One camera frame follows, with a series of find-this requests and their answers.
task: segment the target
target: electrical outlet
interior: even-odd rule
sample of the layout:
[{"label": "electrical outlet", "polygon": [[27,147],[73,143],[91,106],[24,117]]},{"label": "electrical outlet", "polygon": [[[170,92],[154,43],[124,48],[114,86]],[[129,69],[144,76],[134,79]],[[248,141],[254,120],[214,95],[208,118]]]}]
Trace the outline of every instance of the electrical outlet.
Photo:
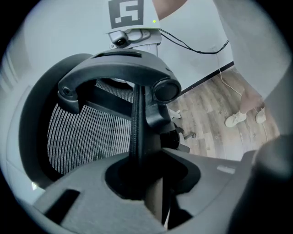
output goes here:
[{"label": "electrical outlet", "polygon": [[213,46],[211,47],[211,51],[212,51],[212,52],[216,52],[216,51],[217,51],[217,47],[216,47],[216,45],[213,45]]}]

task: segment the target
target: person's arm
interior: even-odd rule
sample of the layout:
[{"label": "person's arm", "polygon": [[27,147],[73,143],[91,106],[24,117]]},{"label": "person's arm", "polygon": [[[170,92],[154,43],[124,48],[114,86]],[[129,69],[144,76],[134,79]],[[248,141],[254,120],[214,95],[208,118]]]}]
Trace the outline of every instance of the person's arm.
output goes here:
[{"label": "person's arm", "polygon": [[171,15],[173,12],[178,10],[184,5],[187,0],[152,0],[159,20]]}]

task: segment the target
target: white shoe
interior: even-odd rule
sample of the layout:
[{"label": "white shoe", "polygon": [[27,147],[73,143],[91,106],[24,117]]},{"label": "white shoe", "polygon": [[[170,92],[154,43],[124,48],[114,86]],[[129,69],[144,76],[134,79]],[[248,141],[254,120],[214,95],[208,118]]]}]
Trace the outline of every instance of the white shoe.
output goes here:
[{"label": "white shoe", "polygon": [[266,112],[264,108],[260,112],[257,113],[255,117],[255,121],[257,123],[263,123],[264,121],[266,121]]},{"label": "white shoe", "polygon": [[235,115],[230,116],[225,121],[225,125],[228,128],[234,127],[237,123],[242,122],[246,119],[246,114],[242,114],[240,111],[237,112]]}]

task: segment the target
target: black cable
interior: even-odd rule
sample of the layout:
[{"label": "black cable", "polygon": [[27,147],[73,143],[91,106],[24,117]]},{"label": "black cable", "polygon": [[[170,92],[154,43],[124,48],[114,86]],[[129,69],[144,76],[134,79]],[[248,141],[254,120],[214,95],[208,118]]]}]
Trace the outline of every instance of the black cable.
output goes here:
[{"label": "black cable", "polygon": [[202,52],[202,51],[199,51],[199,50],[194,50],[193,48],[191,48],[190,46],[188,46],[185,42],[183,42],[183,41],[179,40],[177,37],[173,36],[171,33],[167,32],[167,31],[165,31],[165,30],[163,30],[163,29],[160,29],[160,30],[161,30],[162,32],[164,32],[164,33],[170,35],[171,37],[175,38],[177,41],[183,43],[186,47],[183,46],[183,45],[181,45],[181,44],[179,44],[179,43],[177,43],[177,42],[175,42],[175,41],[173,41],[173,40],[171,40],[169,37],[167,37],[166,35],[164,35],[164,34],[161,33],[161,35],[162,35],[164,38],[166,38],[166,39],[168,39],[169,41],[175,43],[176,45],[179,45],[179,46],[181,46],[181,47],[183,47],[183,48],[185,48],[185,49],[188,49],[188,50],[191,50],[191,51],[193,51],[193,52],[200,53],[200,54],[217,54],[217,53],[219,53],[220,51],[224,50],[224,48],[225,48],[225,47],[228,45],[228,43],[229,43],[229,41],[226,41],[225,44],[222,46],[222,48],[221,48],[220,50],[218,50],[218,51],[215,51],[215,52]]}]

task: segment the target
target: wooden floor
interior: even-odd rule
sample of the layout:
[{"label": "wooden floor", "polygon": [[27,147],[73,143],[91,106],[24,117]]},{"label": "wooden floor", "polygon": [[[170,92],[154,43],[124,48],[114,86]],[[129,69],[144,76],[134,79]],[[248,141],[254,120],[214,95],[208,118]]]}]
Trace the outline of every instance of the wooden floor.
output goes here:
[{"label": "wooden floor", "polygon": [[[242,77],[234,67],[223,72],[222,77],[243,92]],[[174,111],[181,111],[184,135],[196,133],[195,138],[186,140],[191,154],[241,160],[245,152],[259,149],[266,142],[266,133],[268,140],[279,135],[272,117],[267,117],[263,125],[255,121],[255,110],[248,112],[246,121],[226,127],[225,120],[239,110],[240,98],[217,75],[169,104]]]}]

